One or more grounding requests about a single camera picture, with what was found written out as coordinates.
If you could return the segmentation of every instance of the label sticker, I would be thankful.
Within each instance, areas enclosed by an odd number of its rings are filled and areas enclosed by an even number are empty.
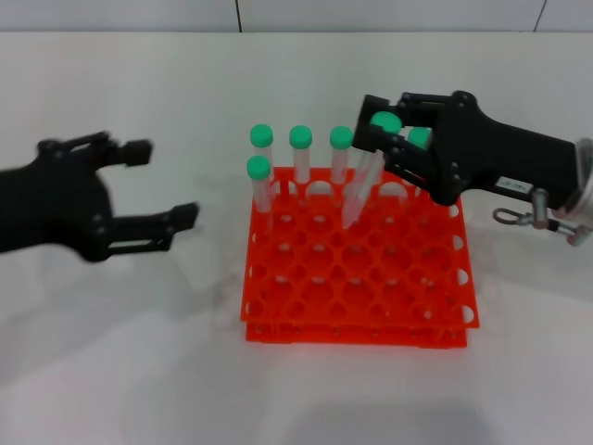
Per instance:
[[[532,184],[524,183],[523,181],[517,181],[516,179],[507,178],[506,176],[500,176],[496,183],[496,187],[506,188],[513,192],[523,193],[528,195],[531,189],[534,188]]]

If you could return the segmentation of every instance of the test tube rack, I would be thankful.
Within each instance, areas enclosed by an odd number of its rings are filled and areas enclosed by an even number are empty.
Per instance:
[[[241,319],[262,343],[464,348],[479,326],[461,203],[438,206],[383,172],[359,220],[341,226],[344,185],[276,167],[270,213],[252,204]]]

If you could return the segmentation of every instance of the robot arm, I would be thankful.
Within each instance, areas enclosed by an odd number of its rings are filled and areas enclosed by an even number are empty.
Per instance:
[[[396,114],[404,126],[431,128],[427,147],[370,124],[379,111]],[[532,204],[526,214],[495,210],[501,223],[559,232],[575,246],[593,228],[593,141],[573,144],[493,121],[469,93],[404,93],[395,105],[367,95],[352,145],[382,150],[387,171],[427,191],[438,204],[450,206],[463,191],[477,188]],[[569,223],[549,219],[548,209]]]
[[[0,252],[52,243],[99,262],[111,255],[169,250],[177,232],[194,227],[197,204],[114,217],[96,174],[108,165],[145,165],[152,148],[146,140],[120,146],[108,133],[40,142],[31,164],[0,172]]]

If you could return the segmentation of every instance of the white table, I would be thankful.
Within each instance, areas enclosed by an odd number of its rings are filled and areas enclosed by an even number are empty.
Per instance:
[[[503,227],[463,196],[482,328],[467,350],[244,341],[248,130],[354,125],[365,94],[477,95],[486,114],[591,134],[593,35],[0,35],[0,164],[36,142],[150,137],[150,166],[106,169],[116,212],[199,200],[169,254],[87,265],[62,248],[0,256],[0,443],[586,443],[593,243]]]

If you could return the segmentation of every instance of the white wall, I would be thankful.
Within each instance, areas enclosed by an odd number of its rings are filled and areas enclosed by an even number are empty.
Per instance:
[[[544,0],[239,0],[247,32],[532,31],[543,4]]]
[[[593,0],[548,0],[538,31],[593,31]]]
[[[0,30],[238,31],[234,0],[0,0]]]

